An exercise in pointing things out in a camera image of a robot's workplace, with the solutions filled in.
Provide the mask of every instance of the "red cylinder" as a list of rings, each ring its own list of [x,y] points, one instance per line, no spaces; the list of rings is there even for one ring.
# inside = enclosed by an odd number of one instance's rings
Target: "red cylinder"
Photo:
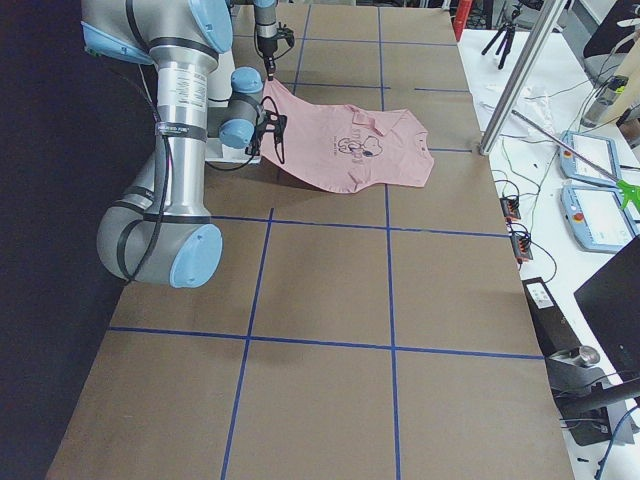
[[[456,41],[458,42],[460,41],[460,37],[462,37],[462,30],[464,30],[464,27],[467,24],[471,5],[473,5],[473,0],[460,0],[458,3],[456,18],[453,20],[453,33],[455,34]]]

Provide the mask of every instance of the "cartoon print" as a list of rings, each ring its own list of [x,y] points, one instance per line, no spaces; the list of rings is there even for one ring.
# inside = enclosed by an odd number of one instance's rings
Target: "cartoon print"
[[[382,153],[380,142],[372,136],[368,136],[362,143],[351,138],[342,138],[338,142],[338,150],[342,153],[350,153],[355,158],[375,157]]]

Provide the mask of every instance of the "black tripod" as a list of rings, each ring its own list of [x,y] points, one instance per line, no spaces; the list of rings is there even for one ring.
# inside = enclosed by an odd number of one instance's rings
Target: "black tripod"
[[[502,24],[502,26],[498,29],[496,34],[491,39],[491,41],[487,44],[486,47],[484,47],[484,50],[482,51],[483,55],[486,54],[491,48],[491,45],[493,45],[496,42],[496,40],[500,38],[500,35],[502,35],[502,33],[504,32],[504,38],[500,42],[500,46],[498,47],[498,50],[496,50],[496,55],[500,55],[500,52],[502,52],[502,57],[500,58],[500,63],[498,64],[499,70],[502,70],[502,67],[504,67],[504,62],[507,59],[507,55],[509,55],[509,52],[511,52],[513,37],[516,34],[516,24],[514,23],[514,20],[518,18],[518,16],[520,15],[521,8],[522,8],[522,3],[518,3],[518,5],[515,7],[515,10],[511,14],[511,20],[507,20]]]

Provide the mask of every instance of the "blue joint cap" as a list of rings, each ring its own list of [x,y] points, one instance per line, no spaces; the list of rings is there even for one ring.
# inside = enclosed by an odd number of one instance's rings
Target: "blue joint cap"
[[[244,118],[232,118],[220,127],[220,141],[231,148],[245,148],[251,142],[254,126]]]
[[[171,265],[169,284],[196,288],[213,276],[222,257],[222,233],[215,225],[203,225],[182,244]]]
[[[153,65],[153,60],[143,50],[123,42],[119,38],[109,35],[86,22],[80,22],[80,24],[82,25],[84,43],[96,53],[122,60],[123,62]]]
[[[236,68],[231,74],[231,88],[238,93],[258,93],[262,91],[262,79],[255,68]]]
[[[189,8],[202,35],[218,53],[231,50],[233,26],[226,0],[189,0]]]
[[[253,4],[256,7],[268,8],[268,7],[271,7],[272,5],[275,5],[276,0],[253,0]]]

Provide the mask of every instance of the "pink shirt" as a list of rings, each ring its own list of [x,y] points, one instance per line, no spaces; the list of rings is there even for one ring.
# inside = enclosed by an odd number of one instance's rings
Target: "pink shirt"
[[[261,154],[286,172],[322,190],[355,193],[376,183],[423,187],[433,168],[427,130],[409,110],[370,112],[354,105],[312,105],[280,82],[266,82],[281,114],[285,164],[269,134]]]

